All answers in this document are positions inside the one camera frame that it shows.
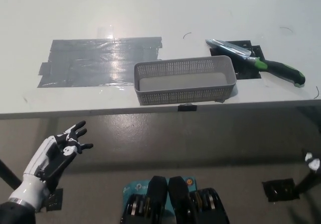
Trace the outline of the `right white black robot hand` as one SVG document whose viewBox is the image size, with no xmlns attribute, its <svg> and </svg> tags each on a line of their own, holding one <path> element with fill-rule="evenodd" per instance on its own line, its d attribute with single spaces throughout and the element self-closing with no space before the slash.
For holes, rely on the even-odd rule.
<svg viewBox="0 0 321 224">
<path fill-rule="evenodd" d="M 311 152 L 307 152 L 304 157 L 305 163 L 311 171 L 317 173 L 320 169 L 320 158 L 315 157 Z"/>
</svg>

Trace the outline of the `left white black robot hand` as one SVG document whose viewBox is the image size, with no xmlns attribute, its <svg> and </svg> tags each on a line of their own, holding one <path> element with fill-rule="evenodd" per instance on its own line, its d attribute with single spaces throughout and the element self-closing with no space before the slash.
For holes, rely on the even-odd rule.
<svg viewBox="0 0 321 224">
<path fill-rule="evenodd" d="M 61 134 L 43 140 L 23 173 L 21 185 L 13 191 L 9 201 L 38 212 L 59 183 L 65 169 L 76 156 L 93 144 L 81 144 L 79 138 L 87 133 L 81 121 Z"/>
</svg>

